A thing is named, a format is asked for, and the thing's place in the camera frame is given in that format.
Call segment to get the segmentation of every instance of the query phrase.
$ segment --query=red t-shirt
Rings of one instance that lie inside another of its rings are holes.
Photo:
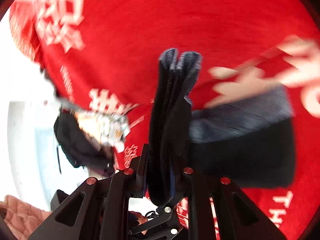
[[[15,4],[12,16],[18,8]],[[46,69],[60,95],[88,110],[131,110],[125,150],[116,154],[121,169],[148,142],[158,58],[164,50],[174,47],[203,56],[190,95],[194,109],[215,106],[217,96],[237,94],[238,85],[224,91],[215,85],[237,83],[239,76],[247,89],[237,100],[267,90],[267,79],[286,85],[295,112],[294,182],[288,188],[245,192],[289,240],[300,236],[320,204],[320,53],[316,44],[308,43],[308,51],[302,52],[307,62],[295,57],[288,63],[285,53],[275,48],[292,34],[318,38],[299,0],[34,0],[33,9],[30,28],[37,36],[30,36],[37,39],[28,45],[37,56],[31,58]],[[12,21],[14,34],[23,30],[18,25],[18,20]],[[283,50],[297,56],[290,48]],[[257,57],[263,62],[258,64]],[[261,86],[250,87],[257,79]],[[178,213],[188,226],[186,200]]]

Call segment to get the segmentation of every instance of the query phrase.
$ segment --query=metal screw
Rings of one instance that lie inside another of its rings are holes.
[[[183,169],[183,172],[185,174],[192,174],[193,173],[193,169],[190,168],[190,167],[186,167],[186,168]]]
[[[223,177],[220,179],[221,183],[224,184],[224,185],[229,185],[231,180],[227,177]]]
[[[92,185],[95,184],[97,182],[97,179],[94,177],[90,177],[87,179],[87,184]]]
[[[178,233],[178,230],[173,228],[173,229],[171,229],[170,232],[171,232],[171,234],[176,235]]]
[[[170,213],[170,212],[171,212],[171,208],[170,208],[170,207],[165,207],[165,208],[164,208],[164,212]]]
[[[133,174],[134,170],[132,168],[127,168],[124,170],[124,174],[125,175],[131,175]]]

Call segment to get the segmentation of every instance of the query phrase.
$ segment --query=gray knit fabric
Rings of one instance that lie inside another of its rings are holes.
[[[189,137],[209,143],[243,136],[292,117],[284,86],[267,93],[213,109],[192,112]]]

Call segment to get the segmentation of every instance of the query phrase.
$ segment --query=red fabric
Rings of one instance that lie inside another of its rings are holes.
[[[41,62],[40,41],[33,23],[34,11],[29,1],[16,0],[10,7],[10,31],[17,48],[28,58]]]
[[[212,89],[215,84],[237,78],[216,79],[213,67],[233,69],[291,34],[319,37],[299,0],[35,0],[34,6],[41,64],[62,96],[94,109],[90,91],[92,96],[92,89],[105,89],[109,101],[104,111],[121,112],[139,104],[128,116],[130,122],[144,120],[127,136],[125,151],[116,155],[121,169],[148,142],[158,57],[164,50],[202,54],[200,77],[190,95],[194,109],[202,109],[219,95]],[[292,68],[282,56],[257,66],[265,78]],[[294,183],[286,189],[245,190],[268,217],[279,212],[274,221],[289,240],[298,238],[320,204],[320,119],[301,103],[305,86],[288,89],[295,111]],[[186,225],[185,209],[184,202],[178,211]]]

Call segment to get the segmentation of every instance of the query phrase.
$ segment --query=black fabric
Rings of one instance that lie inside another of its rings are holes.
[[[291,119],[237,138],[190,143],[189,166],[212,177],[229,177],[240,187],[286,187],[295,169]]]
[[[69,195],[64,191],[58,189],[56,193],[53,195],[52,200],[50,202],[51,211],[55,211],[58,206],[68,197]]]
[[[11,230],[8,228],[4,219],[0,217],[0,239],[1,240],[17,240]]]
[[[159,59],[159,81],[152,109],[147,182],[151,201],[162,206],[171,195],[171,156],[186,156],[191,101],[188,95],[200,71],[201,56],[185,52],[177,62],[176,49]]]
[[[319,240],[320,239],[320,206],[318,207],[315,215],[310,223],[303,231],[299,240]]]
[[[86,139],[77,120],[68,112],[61,112],[54,124],[54,133],[73,167],[87,166],[102,170],[105,176],[113,173],[113,160],[107,158],[103,147],[97,151]]]
[[[6,215],[7,215],[7,209],[0,208],[0,217],[2,217],[4,219]]]
[[[174,240],[187,240],[188,239],[188,229],[182,227],[182,230],[174,237]]]

